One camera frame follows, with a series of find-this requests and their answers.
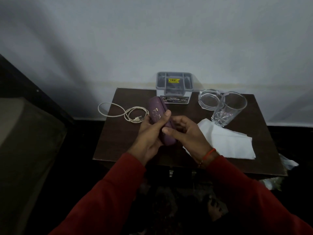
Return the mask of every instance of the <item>purple eyeglass case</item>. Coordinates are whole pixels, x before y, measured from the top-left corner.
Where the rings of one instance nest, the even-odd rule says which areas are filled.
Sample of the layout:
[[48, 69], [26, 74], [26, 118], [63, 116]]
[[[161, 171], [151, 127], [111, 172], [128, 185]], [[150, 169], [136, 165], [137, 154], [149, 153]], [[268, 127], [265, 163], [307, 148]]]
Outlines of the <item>purple eyeglass case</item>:
[[[148, 111], [149, 111], [152, 122], [156, 123], [163, 116], [163, 114], [167, 111], [167, 107], [164, 101], [159, 96], [155, 96], [149, 99], [148, 101]], [[164, 125], [164, 127], [175, 129], [175, 126], [171, 120], [169, 120]], [[166, 146], [170, 146], [176, 143], [176, 139], [162, 133], [162, 131], [160, 132], [159, 138], [161, 142]]]

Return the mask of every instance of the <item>glass ashtray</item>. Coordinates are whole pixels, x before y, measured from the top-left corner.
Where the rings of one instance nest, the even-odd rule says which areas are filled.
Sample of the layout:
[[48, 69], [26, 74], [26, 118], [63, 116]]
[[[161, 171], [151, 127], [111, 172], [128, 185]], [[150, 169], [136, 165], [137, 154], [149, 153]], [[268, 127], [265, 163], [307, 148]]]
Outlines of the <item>glass ashtray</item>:
[[198, 103], [202, 109], [215, 110], [221, 98], [222, 95], [218, 90], [205, 89], [199, 92]]

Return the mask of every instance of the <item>table top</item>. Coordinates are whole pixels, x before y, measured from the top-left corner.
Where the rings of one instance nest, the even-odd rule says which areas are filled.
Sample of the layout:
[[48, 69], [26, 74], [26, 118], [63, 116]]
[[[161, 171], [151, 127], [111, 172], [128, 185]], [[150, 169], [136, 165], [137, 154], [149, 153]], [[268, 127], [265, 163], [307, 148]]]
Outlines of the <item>table top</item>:
[[[204, 110], [198, 104], [198, 92], [193, 92], [187, 105], [166, 104], [172, 115], [186, 115], [198, 123], [204, 118], [210, 119], [213, 111]], [[134, 106], [147, 108], [148, 99], [156, 96], [155, 90], [117, 88], [113, 103], [129, 109]], [[260, 108], [254, 95], [244, 94], [248, 101], [247, 107], [240, 112], [225, 128], [247, 134], [252, 137], [252, 147], [256, 154], [254, 160], [228, 158], [242, 172], [286, 175], [280, 157], [268, 131]], [[108, 115], [120, 115], [123, 110], [111, 105]], [[134, 110], [131, 118], [144, 115], [142, 110]], [[108, 117], [104, 124], [93, 159], [107, 162], [116, 162], [135, 141], [140, 123], [131, 123], [124, 117]], [[182, 148], [181, 143], [172, 146], [162, 146], [158, 154], [149, 162], [152, 165], [171, 167], [197, 168], [197, 164]]]

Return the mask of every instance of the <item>charging cable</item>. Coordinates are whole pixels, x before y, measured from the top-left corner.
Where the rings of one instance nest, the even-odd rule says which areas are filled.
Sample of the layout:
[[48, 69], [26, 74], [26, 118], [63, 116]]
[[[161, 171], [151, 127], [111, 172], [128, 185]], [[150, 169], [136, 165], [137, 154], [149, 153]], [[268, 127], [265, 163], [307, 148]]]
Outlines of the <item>charging cable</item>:
[[[120, 107], [120, 108], [122, 108], [122, 109], [124, 110], [124, 114], [121, 114], [121, 115], [114, 115], [114, 116], [105, 115], [105, 114], [103, 114], [103, 113], [100, 111], [100, 106], [103, 105], [103, 104], [112, 104], [112, 105], [116, 105], [116, 106], [118, 106], [118, 107]], [[129, 121], [129, 122], [140, 123], [140, 122], [143, 121], [143, 118], [144, 118], [145, 116], [143, 116], [143, 117], [142, 117], [142, 116], [139, 116], [139, 117], [136, 117], [135, 119], [131, 119], [131, 118], [129, 117], [129, 115], [131, 114], [131, 112], [133, 112], [135, 109], [144, 110], [145, 113], [146, 113], [145, 116], [149, 114], [149, 111], [148, 111], [146, 108], [141, 107], [141, 106], [135, 106], [135, 107], [129, 108], [128, 110], [125, 110], [122, 106], [119, 106], [118, 104], [115, 104], [115, 103], [112, 103], [112, 102], [103, 102], [103, 103], [101, 103], [101, 104], [98, 105], [98, 111], [99, 111], [99, 113], [102, 114], [102, 115], [104, 115], [104, 116], [106, 116], [106, 117], [120, 117], [120, 116], [124, 116], [124, 118], [125, 118], [127, 121]]]

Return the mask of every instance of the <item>red sleeve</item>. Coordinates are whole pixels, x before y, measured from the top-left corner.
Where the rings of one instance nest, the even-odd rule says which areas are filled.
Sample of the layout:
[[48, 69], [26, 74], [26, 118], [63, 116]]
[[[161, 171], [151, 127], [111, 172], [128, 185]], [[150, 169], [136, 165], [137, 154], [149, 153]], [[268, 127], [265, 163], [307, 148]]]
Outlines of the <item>red sleeve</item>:
[[313, 234], [260, 182], [248, 178], [223, 156], [207, 167], [214, 188], [242, 225], [253, 234]]
[[123, 154], [50, 235], [119, 234], [145, 171], [131, 154]]

